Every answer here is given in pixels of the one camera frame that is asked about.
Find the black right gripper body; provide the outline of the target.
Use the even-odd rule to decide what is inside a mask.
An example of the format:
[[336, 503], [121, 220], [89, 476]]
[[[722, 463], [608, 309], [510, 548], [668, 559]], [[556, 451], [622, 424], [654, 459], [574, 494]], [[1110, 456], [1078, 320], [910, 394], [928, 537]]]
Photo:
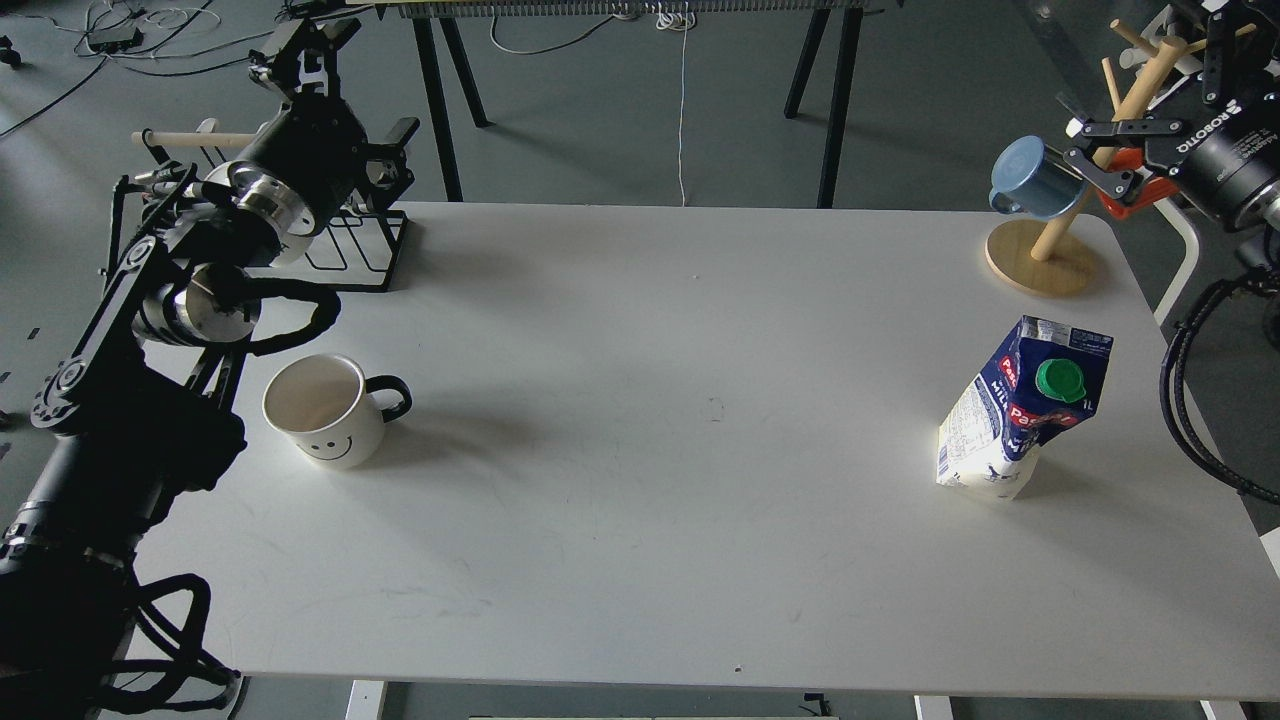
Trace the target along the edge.
[[1199, 102], [1169, 177], [1230, 232], [1277, 228], [1277, 3], [1226, 1], [1203, 20]]

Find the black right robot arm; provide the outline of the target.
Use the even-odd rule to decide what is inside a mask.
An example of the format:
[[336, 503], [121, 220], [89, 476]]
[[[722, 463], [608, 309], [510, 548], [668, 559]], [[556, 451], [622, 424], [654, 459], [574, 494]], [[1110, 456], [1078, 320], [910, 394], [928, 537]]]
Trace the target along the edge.
[[1228, 233], [1247, 232], [1244, 269], [1207, 286], [1174, 327], [1160, 365], [1158, 401], [1175, 445], [1238, 495], [1277, 503], [1277, 473], [1253, 480], [1231, 468], [1190, 423], [1187, 374], [1206, 327], [1231, 299], [1265, 302], [1263, 334], [1277, 343], [1277, 4], [1172, 1], [1172, 29], [1158, 42], [1114, 31], [1146, 56], [1152, 79], [1132, 110], [1083, 117], [1065, 160], [1110, 208], [1180, 197]]

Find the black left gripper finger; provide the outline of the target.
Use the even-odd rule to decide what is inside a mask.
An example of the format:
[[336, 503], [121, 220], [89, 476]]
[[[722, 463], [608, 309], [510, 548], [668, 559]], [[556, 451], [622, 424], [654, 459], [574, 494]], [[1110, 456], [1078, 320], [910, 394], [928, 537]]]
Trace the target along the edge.
[[337, 55], [360, 31], [361, 20], [287, 20], [266, 44], [250, 53], [250, 78], [284, 101], [340, 97]]
[[417, 117], [403, 117], [393, 124], [381, 142], [366, 145], [367, 182], [362, 188], [362, 197], [371, 211], [390, 209], [416, 181], [408, 165], [408, 146], [420, 127]]

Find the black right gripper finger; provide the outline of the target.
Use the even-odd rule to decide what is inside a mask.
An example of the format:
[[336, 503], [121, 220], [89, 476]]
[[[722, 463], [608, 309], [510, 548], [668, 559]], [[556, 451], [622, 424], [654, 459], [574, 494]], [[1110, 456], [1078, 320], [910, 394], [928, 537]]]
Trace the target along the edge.
[[1142, 117], [1130, 120], [1093, 120], [1070, 94], [1057, 94], [1056, 101], [1079, 123], [1068, 136], [1078, 143], [1139, 143], [1146, 138], [1178, 137], [1187, 132], [1181, 119]]
[[[1117, 151], [1116, 147], [1101, 149], [1102, 151]], [[1079, 147], [1071, 147], [1062, 154], [1065, 163], [1080, 177], [1089, 181], [1097, 190], [1105, 191], [1110, 197], [1120, 200], [1125, 193], [1130, 191], [1133, 184], [1132, 176], [1129, 173], [1110, 173], [1107, 172], [1107, 165], [1114, 155], [1100, 164], [1091, 156], [1089, 151]]]

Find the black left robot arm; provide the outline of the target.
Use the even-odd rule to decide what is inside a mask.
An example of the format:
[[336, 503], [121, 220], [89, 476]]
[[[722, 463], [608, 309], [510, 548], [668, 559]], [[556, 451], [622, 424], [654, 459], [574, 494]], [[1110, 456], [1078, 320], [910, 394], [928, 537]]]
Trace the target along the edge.
[[127, 242], [111, 236], [100, 304], [35, 395], [31, 424], [56, 443], [3, 532], [5, 719], [234, 703], [241, 674], [204, 647], [209, 583], [143, 583], [134, 559], [179, 495], [212, 489], [246, 448], [233, 410], [246, 359], [306, 345], [339, 316], [338, 283], [256, 270], [338, 217], [383, 220], [413, 183], [419, 119], [372, 142], [340, 96], [337, 55], [358, 28], [287, 20], [250, 54], [251, 79], [282, 108], [225, 179], [161, 158], [119, 182], [147, 196], [143, 218]]

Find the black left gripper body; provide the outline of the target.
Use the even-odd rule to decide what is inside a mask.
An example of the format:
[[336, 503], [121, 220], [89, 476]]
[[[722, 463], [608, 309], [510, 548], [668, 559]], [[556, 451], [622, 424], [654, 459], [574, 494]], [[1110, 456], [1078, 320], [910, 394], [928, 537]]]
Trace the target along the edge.
[[229, 165], [237, 208], [278, 233], [316, 234], [340, 209], [376, 215], [364, 201], [364, 126], [342, 99], [288, 102]]

